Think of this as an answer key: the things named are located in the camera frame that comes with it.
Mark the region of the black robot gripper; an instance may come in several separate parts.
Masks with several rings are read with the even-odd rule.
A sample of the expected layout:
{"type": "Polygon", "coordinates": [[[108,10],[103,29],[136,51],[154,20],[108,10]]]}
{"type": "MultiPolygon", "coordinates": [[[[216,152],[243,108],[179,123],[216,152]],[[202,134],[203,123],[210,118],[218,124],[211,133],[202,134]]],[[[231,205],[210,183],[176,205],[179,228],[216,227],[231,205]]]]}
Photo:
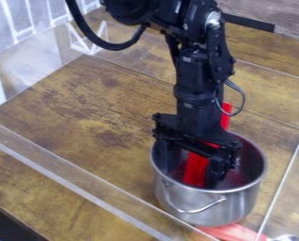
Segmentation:
{"type": "Polygon", "coordinates": [[[232,113],[223,109],[224,97],[180,96],[175,114],[156,113],[154,159],[164,174],[170,174],[182,162],[182,152],[207,157],[206,185],[214,189],[224,179],[242,149],[242,141],[222,127],[222,115],[232,113]],[[212,148],[207,143],[220,145],[212,148]]]}

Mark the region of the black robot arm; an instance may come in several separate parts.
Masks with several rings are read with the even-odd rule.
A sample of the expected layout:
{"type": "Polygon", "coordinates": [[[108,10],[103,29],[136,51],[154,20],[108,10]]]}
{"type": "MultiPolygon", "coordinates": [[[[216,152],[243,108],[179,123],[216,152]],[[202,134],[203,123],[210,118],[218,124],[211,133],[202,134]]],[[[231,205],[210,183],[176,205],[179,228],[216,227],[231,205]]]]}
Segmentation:
{"type": "Polygon", "coordinates": [[[103,0],[122,24],[156,27],[176,69],[176,112],[155,114],[154,136],[164,157],[174,148],[207,159],[203,186],[215,187],[235,168],[242,143],[222,126],[224,87],[234,87],[235,58],[224,35],[224,15],[215,0],[103,0]]]}

